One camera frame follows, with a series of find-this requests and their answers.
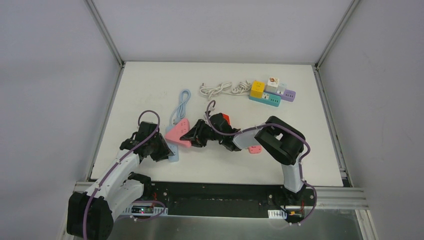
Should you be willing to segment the teal power strip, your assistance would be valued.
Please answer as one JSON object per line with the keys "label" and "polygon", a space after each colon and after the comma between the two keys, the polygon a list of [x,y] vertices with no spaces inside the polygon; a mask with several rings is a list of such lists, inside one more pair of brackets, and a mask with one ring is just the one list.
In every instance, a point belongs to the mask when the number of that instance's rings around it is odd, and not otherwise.
{"label": "teal power strip", "polygon": [[261,97],[248,96],[252,101],[269,105],[272,107],[278,107],[281,103],[281,97],[273,93],[264,92]]}

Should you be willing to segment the purple power strip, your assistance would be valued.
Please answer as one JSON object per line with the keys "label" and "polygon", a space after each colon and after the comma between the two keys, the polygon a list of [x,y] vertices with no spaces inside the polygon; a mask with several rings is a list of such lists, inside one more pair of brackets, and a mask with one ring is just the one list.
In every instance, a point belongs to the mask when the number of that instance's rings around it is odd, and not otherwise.
{"label": "purple power strip", "polygon": [[296,98],[296,92],[287,89],[287,84],[281,83],[278,85],[276,93],[281,97],[283,101],[294,102]]}

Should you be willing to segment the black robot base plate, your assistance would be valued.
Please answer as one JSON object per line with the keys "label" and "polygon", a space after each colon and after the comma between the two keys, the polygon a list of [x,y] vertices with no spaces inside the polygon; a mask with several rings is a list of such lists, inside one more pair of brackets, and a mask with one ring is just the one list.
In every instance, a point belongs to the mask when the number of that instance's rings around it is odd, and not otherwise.
{"label": "black robot base plate", "polygon": [[297,222],[315,199],[313,190],[305,186],[300,193],[290,193],[282,185],[154,181],[129,212],[146,216],[160,213],[165,206],[168,216],[257,219],[276,213]]}

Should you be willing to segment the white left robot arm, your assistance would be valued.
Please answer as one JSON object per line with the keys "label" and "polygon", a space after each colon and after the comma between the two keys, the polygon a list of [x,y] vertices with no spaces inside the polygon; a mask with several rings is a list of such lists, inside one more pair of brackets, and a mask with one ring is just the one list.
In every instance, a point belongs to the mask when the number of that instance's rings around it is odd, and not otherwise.
{"label": "white left robot arm", "polygon": [[66,232],[85,240],[106,240],[115,221],[130,204],[140,202],[161,206],[150,177],[135,170],[146,157],[163,160],[172,154],[159,126],[142,121],[138,131],[124,140],[105,173],[83,192],[73,192],[68,200]]}

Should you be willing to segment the pink plug adapter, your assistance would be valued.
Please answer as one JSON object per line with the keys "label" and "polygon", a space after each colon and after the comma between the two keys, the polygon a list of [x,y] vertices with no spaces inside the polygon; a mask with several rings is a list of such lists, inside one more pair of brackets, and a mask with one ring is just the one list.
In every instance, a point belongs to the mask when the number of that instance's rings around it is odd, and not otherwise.
{"label": "pink plug adapter", "polygon": [[260,145],[249,146],[248,152],[252,155],[260,154],[262,152],[262,147]]}

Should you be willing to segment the white cube socket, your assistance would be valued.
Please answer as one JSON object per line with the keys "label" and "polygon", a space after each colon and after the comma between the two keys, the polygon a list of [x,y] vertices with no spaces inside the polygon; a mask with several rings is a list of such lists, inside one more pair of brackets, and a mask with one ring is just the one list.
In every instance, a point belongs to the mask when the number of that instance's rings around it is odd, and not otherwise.
{"label": "white cube socket", "polygon": [[276,93],[279,89],[280,79],[277,77],[269,77],[265,85],[265,91],[270,93]]}

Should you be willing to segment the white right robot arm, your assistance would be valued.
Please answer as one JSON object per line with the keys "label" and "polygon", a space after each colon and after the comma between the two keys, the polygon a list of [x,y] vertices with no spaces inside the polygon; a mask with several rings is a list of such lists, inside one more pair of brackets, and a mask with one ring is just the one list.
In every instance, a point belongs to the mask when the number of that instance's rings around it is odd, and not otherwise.
{"label": "white right robot arm", "polygon": [[231,152],[253,146],[261,146],[281,164],[284,183],[284,200],[296,205],[304,198],[300,170],[300,158],[306,145],[305,136],[276,116],[270,116],[265,123],[249,129],[232,127],[223,113],[206,116],[179,138],[189,141],[194,147],[202,148],[208,141],[218,141]]}

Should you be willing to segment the aluminium frame rail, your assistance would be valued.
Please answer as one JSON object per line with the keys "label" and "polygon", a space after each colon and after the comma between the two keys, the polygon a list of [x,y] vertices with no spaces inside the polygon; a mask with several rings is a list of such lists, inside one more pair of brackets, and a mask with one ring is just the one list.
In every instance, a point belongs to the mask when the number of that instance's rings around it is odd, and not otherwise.
{"label": "aluminium frame rail", "polygon": [[123,60],[121,54],[119,53],[119,50],[101,16],[100,11],[98,10],[96,3],[94,0],[84,0],[91,16],[93,17],[94,23],[96,24],[100,34],[102,35],[104,41],[106,42],[106,45],[108,46],[109,50],[111,51],[115,61],[119,65],[120,68],[123,68],[125,65],[125,61]]}

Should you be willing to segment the yellow cube socket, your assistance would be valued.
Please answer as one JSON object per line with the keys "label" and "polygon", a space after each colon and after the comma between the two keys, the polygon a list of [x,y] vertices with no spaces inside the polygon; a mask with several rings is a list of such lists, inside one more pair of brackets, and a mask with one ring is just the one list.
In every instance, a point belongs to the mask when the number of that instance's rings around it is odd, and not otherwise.
{"label": "yellow cube socket", "polygon": [[265,90],[265,83],[255,80],[252,82],[249,97],[260,99],[263,96],[264,90]]}

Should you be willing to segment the pink power strip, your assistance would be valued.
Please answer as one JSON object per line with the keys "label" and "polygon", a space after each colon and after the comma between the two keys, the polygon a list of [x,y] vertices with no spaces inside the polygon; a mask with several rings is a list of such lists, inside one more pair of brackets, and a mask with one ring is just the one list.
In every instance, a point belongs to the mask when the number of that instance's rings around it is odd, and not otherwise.
{"label": "pink power strip", "polygon": [[171,144],[183,146],[190,148],[192,143],[190,140],[180,140],[180,138],[187,134],[190,130],[190,122],[187,118],[183,118],[175,126],[171,126],[170,129],[166,132],[164,138]]}

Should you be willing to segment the red cube socket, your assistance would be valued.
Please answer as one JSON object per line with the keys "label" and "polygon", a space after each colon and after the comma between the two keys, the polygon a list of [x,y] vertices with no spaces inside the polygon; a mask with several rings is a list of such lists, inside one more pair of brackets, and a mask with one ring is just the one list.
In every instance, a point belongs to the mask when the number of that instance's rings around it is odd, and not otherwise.
{"label": "red cube socket", "polygon": [[227,114],[222,114],[222,117],[225,119],[225,121],[227,122],[227,124],[228,125],[230,125],[231,124],[231,121],[230,121],[230,117],[227,115]]}

